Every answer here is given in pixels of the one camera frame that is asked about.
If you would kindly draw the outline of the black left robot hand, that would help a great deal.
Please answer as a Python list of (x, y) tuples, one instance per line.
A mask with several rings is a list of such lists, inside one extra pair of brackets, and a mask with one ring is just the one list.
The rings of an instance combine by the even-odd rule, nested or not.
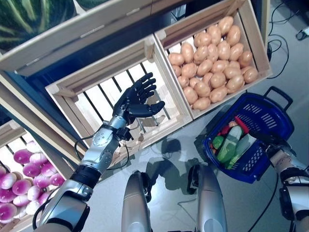
[(165, 106), (164, 101), (150, 105), (146, 103), (155, 94), (155, 82), (153, 73), (149, 72), (127, 88), (114, 105), (113, 118), (120, 117), (126, 125), (130, 125), (136, 118), (151, 117), (159, 113)]

